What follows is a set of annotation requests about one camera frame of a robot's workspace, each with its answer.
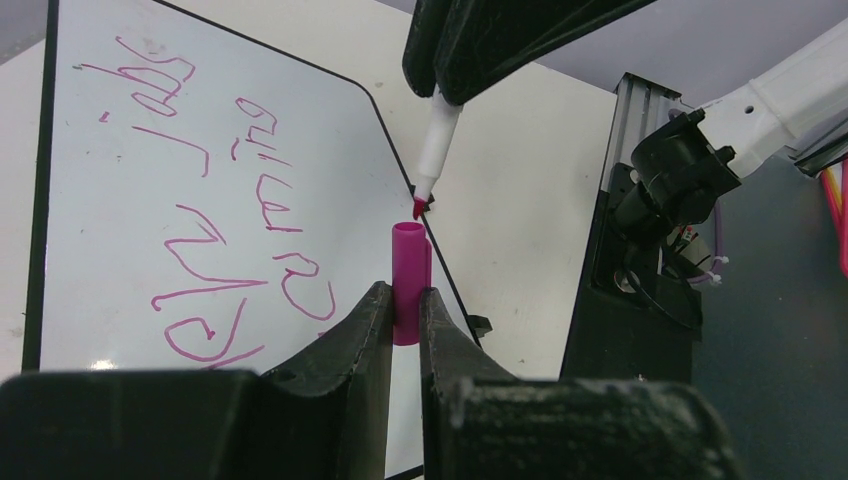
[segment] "pink cylinder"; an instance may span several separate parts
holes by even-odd
[[[392,296],[394,344],[414,345],[419,340],[421,293],[430,287],[433,248],[424,225],[401,222],[392,228]]]

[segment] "wire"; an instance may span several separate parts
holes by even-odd
[[[713,263],[710,266],[710,269],[704,272],[703,275],[698,275],[697,277],[689,279],[689,283],[692,285],[700,285],[704,282],[720,282],[721,277],[719,276],[719,272],[721,271],[722,265],[729,261],[727,257],[724,256],[724,232],[722,231],[721,206],[718,201],[716,201],[715,207],[713,207],[713,221],[715,222],[715,248],[713,249]]]
[[[662,243],[663,254],[666,255],[669,259],[669,264],[675,270],[675,274],[678,278],[683,278],[680,275],[680,271],[677,269],[676,264],[672,262],[671,257],[669,256],[670,247],[665,242]],[[633,259],[633,255],[636,253],[635,249],[630,249],[624,256],[624,273],[627,276],[627,281],[630,283],[630,286],[633,290],[636,291],[637,294],[642,298],[642,300],[647,304],[648,308],[653,309],[656,313],[662,315],[672,323],[676,323],[683,328],[688,330],[694,330],[696,327],[700,327],[704,323],[703,315],[701,314],[701,305],[698,303],[697,297],[695,297],[694,291],[692,287],[686,282],[679,282],[681,285],[684,285],[684,292],[686,294],[686,298],[692,306],[692,312],[695,314],[695,325],[690,325],[686,322],[679,320],[677,317],[669,313],[659,302],[656,301],[654,297],[652,297],[645,288],[639,283],[639,279],[636,278],[636,275],[630,269],[630,262]]]

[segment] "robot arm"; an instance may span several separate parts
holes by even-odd
[[[654,248],[702,223],[721,195],[784,145],[848,109],[848,20],[730,94],[681,114],[633,150],[640,182],[615,212],[618,231]]]
[[[763,75],[703,105],[699,125],[728,164],[746,177],[784,145],[848,109],[848,19]]]

